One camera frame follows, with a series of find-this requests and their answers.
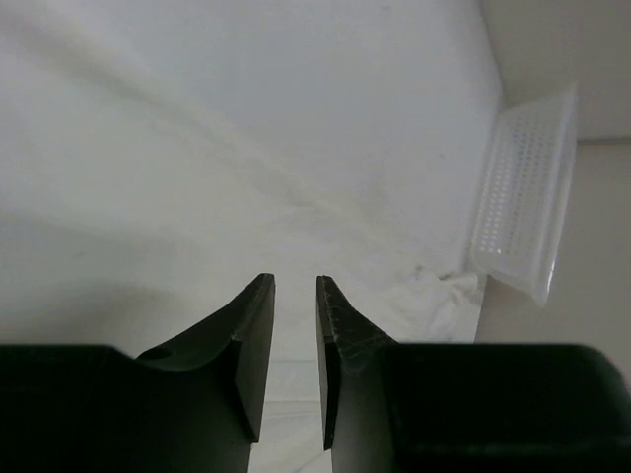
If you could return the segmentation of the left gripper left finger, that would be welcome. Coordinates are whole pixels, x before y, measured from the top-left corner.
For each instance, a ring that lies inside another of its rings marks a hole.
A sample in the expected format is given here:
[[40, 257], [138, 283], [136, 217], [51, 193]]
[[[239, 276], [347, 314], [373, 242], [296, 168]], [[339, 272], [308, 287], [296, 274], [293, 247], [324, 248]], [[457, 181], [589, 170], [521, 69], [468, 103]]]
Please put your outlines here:
[[104, 345], [1, 349], [5, 472], [245, 472], [258, 442], [275, 280], [138, 357]]

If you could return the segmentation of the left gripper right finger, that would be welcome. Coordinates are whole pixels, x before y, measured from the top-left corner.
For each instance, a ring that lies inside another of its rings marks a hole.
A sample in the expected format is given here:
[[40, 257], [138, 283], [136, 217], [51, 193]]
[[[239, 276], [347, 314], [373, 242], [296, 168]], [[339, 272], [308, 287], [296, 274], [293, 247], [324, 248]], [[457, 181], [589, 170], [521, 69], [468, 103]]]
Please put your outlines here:
[[316, 280], [323, 447], [336, 472], [626, 472], [630, 393], [571, 344], [399, 343]]

